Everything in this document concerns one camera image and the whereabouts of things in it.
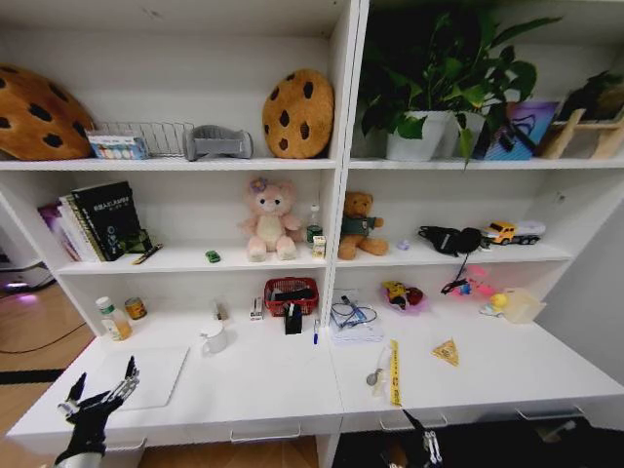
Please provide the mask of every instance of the white mug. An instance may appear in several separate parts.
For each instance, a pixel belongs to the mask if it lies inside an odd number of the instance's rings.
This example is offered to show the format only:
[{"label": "white mug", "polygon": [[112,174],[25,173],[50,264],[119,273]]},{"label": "white mug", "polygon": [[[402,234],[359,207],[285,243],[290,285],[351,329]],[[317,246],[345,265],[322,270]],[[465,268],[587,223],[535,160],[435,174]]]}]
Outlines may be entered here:
[{"label": "white mug", "polygon": [[227,334],[223,323],[219,320],[210,320],[200,333],[206,340],[206,345],[211,354],[216,354],[219,351],[223,351],[227,346]]}]

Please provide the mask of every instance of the wooden stand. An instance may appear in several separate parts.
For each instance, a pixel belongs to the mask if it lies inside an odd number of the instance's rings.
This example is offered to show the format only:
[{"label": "wooden stand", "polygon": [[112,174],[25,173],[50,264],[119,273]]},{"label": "wooden stand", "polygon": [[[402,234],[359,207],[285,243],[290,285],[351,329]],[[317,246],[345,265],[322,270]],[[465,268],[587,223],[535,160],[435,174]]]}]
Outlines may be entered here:
[{"label": "wooden stand", "polygon": [[578,130],[598,130],[598,144],[590,159],[609,159],[624,141],[624,117],[612,124],[580,124],[585,109],[576,109],[565,123],[553,124],[541,145],[539,157],[559,159]]}]

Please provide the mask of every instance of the wire basket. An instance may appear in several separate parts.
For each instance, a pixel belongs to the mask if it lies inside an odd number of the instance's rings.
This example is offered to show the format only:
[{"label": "wire basket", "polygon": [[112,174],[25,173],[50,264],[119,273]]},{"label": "wire basket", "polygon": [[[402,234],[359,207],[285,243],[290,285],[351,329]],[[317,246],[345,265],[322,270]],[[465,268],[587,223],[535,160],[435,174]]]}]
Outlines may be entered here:
[{"label": "wire basket", "polygon": [[112,135],[133,132],[143,137],[152,158],[184,157],[184,132],[195,128],[188,122],[94,122],[94,125]]},{"label": "wire basket", "polygon": [[[292,293],[309,288],[314,293],[311,299],[300,300],[270,300],[274,290],[280,290],[282,293]],[[316,281],[312,278],[278,278],[269,280],[264,286],[264,306],[273,317],[283,317],[283,306],[286,302],[291,302],[301,306],[303,315],[311,314],[317,305],[319,305],[319,290],[316,288]]]}]

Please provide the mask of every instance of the yellow tape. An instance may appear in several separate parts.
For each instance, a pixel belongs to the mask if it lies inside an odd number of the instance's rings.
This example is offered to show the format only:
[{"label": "yellow tape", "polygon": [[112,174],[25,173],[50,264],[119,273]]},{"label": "yellow tape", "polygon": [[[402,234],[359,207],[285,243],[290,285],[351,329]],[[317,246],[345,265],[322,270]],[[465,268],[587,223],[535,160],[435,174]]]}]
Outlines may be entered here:
[{"label": "yellow tape", "polygon": [[399,407],[401,405],[401,391],[399,390],[399,342],[390,340],[392,358],[390,360],[390,403]]}]

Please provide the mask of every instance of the white shelving unit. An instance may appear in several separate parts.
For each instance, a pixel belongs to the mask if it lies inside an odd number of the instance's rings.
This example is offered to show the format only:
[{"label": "white shelving unit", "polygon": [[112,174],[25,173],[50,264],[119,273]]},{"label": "white shelving unit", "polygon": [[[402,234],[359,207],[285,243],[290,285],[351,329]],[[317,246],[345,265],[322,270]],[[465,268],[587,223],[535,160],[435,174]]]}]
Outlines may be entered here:
[{"label": "white shelving unit", "polygon": [[[160,446],[312,434],[320,465],[329,467],[341,431],[405,428],[396,410],[374,399],[365,383],[382,344],[332,343],[325,326],[334,289],[359,290],[361,300],[379,311],[385,336],[399,339],[404,408],[426,425],[512,418],[516,410],[538,417],[574,407],[591,417],[591,407],[624,396],[624,387],[538,325],[514,326],[480,316],[479,301],[441,297],[438,291],[462,259],[439,254],[415,237],[420,225],[542,220],[547,232],[535,246],[493,247],[472,254],[469,262],[482,264],[497,288],[523,287],[544,298],[621,202],[624,152],[589,161],[590,152],[578,145],[558,161],[471,162],[466,171],[461,161],[387,161],[373,140],[363,139],[356,119],[368,0],[297,8],[287,0],[221,3],[154,0],[143,8],[113,0],[103,10],[96,0],[54,7],[43,0],[8,0],[0,6],[0,61],[59,81],[98,120],[212,123],[245,129],[254,142],[249,161],[0,161],[0,204],[97,335],[9,437],[37,451],[63,450],[71,428],[56,404],[76,377],[112,350],[167,343],[191,348],[172,399],[161,409],[115,413],[111,442],[131,446],[146,438],[148,446]],[[624,13],[622,3],[504,8],[509,10],[500,15],[513,11],[514,20],[569,14],[517,45],[518,56],[540,70],[537,98],[561,100],[588,76],[619,60],[624,64],[621,27],[613,20]],[[584,21],[590,16],[595,21]],[[326,73],[334,87],[328,157],[279,160],[264,144],[261,107],[275,83],[301,67]],[[248,215],[243,191],[259,175],[295,183],[296,214],[305,216],[313,203],[321,206],[324,260],[312,258],[304,245],[295,260],[247,260],[237,224]],[[142,265],[131,265],[133,255],[109,263],[70,261],[37,207],[74,188],[114,180],[130,183],[142,225],[165,248]],[[373,194],[372,215],[385,219],[374,235],[390,241],[388,255],[337,258],[347,190]],[[410,250],[394,247],[401,239],[410,240]],[[217,250],[222,262],[208,263],[207,250]],[[318,312],[306,318],[301,335],[284,336],[278,319],[248,319],[265,282],[284,276],[310,277],[319,287]],[[418,285],[431,310],[402,317],[384,307],[376,292],[389,279]],[[149,314],[134,324],[127,342],[102,336],[95,308],[102,295],[117,304],[131,296],[146,303]],[[231,340],[225,351],[207,358],[197,332],[209,319],[211,299],[230,311]],[[315,346],[317,317],[324,328]],[[459,347],[458,369],[430,355],[450,337]]]}]

